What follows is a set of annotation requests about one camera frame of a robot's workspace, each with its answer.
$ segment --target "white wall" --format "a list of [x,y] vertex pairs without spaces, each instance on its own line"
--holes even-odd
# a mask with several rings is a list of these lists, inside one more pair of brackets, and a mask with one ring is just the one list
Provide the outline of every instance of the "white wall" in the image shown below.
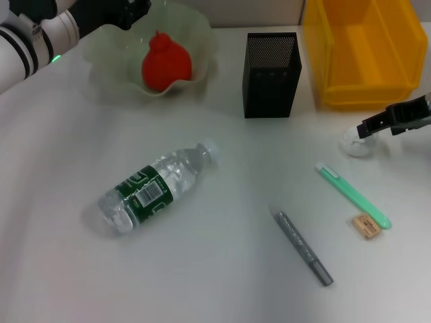
[[431,22],[431,1],[430,0],[410,0],[421,22]]
[[298,25],[303,0],[176,0],[200,11],[214,27]]

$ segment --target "white tissue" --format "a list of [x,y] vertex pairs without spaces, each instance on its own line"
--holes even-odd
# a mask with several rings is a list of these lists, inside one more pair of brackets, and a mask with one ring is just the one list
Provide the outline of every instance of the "white tissue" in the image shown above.
[[366,157],[372,154],[377,144],[377,134],[365,139],[359,138],[356,127],[348,129],[339,140],[339,147],[346,154],[353,157]]

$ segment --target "yellow plastic bin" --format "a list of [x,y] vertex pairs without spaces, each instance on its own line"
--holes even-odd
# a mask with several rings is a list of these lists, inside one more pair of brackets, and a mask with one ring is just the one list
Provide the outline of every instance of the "yellow plastic bin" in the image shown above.
[[303,24],[332,110],[382,110],[419,86],[427,38],[409,0],[307,0]]

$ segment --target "bowl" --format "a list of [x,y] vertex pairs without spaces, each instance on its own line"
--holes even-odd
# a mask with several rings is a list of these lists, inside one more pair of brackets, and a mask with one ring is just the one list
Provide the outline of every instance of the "bowl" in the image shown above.
[[[156,30],[183,46],[192,60],[191,80],[175,81],[163,92],[146,86],[141,74],[142,61],[150,50],[148,43]],[[102,74],[105,82],[134,87],[153,97],[203,80],[218,49],[216,36],[204,15],[186,5],[161,0],[153,0],[148,14],[130,30],[105,25],[90,36],[84,59]]]

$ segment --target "water bottle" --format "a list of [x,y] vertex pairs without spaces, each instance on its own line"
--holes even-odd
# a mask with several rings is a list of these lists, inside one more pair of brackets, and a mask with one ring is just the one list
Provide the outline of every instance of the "water bottle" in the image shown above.
[[109,190],[99,201],[104,219],[125,234],[178,200],[216,163],[217,145],[207,139],[196,148],[179,149],[142,168]]

